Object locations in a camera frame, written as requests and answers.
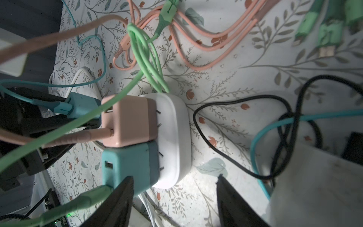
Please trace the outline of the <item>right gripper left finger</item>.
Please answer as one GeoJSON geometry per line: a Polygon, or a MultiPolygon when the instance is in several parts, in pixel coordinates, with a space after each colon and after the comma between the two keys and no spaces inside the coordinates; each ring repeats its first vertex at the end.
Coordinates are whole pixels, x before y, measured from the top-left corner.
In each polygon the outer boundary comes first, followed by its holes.
{"type": "Polygon", "coordinates": [[[134,179],[126,177],[81,226],[127,227],[134,197],[134,179]]]}

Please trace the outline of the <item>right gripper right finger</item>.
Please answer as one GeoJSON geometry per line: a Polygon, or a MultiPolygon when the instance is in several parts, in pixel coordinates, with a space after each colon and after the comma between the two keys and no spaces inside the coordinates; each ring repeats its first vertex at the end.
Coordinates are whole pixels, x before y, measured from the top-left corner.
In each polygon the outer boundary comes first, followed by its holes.
{"type": "Polygon", "coordinates": [[[223,175],[218,176],[216,193],[218,214],[222,227],[268,226],[223,175]]]}

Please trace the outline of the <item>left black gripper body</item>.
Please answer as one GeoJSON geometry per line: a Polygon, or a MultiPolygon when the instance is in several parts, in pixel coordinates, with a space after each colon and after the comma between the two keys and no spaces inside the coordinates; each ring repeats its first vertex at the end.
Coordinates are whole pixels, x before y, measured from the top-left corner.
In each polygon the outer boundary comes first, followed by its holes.
{"type": "MultiPolygon", "coordinates": [[[[46,117],[39,106],[8,94],[1,95],[1,128],[7,131],[38,138],[69,122],[71,119],[63,114],[46,117]]],[[[34,150],[1,173],[1,190],[20,186],[20,175],[32,176],[46,170],[72,147],[69,144],[34,150]]]]}

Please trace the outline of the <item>teal charger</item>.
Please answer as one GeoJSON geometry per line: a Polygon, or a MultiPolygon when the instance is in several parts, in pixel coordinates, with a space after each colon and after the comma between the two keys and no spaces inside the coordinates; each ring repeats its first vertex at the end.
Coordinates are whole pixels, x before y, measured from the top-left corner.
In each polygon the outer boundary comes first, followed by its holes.
{"type": "Polygon", "coordinates": [[[159,152],[155,141],[122,148],[107,148],[102,153],[103,184],[116,188],[126,177],[134,180],[134,196],[145,192],[159,180],[159,152]]]}

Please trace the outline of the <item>white charger plug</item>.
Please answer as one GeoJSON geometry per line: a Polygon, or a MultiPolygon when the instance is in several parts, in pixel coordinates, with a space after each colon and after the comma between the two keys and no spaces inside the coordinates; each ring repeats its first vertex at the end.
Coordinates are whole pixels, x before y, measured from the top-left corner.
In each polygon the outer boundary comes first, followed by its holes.
{"type": "Polygon", "coordinates": [[[302,143],[277,179],[266,209],[271,227],[361,227],[363,167],[302,143]]]}

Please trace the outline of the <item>pink charger plug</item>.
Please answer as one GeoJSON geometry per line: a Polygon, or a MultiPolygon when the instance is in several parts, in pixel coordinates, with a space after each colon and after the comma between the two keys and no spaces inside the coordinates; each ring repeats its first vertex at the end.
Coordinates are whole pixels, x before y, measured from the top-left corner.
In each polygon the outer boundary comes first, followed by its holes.
{"type": "Polygon", "coordinates": [[[147,97],[125,96],[101,113],[101,126],[113,131],[113,136],[102,140],[106,147],[121,148],[155,140],[157,104],[147,97]]]}

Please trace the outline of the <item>white power strip cube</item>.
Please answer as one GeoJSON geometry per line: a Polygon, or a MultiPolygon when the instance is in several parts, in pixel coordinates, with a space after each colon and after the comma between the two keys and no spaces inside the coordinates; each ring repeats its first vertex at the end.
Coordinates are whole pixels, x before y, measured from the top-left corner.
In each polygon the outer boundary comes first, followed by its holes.
{"type": "Polygon", "coordinates": [[[183,100],[172,94],[152,93],[144,97],[155,100],[157,106],[160,172],[153,187],[170,189],[188,175],[192,167],[188,110],[183,100]]]}

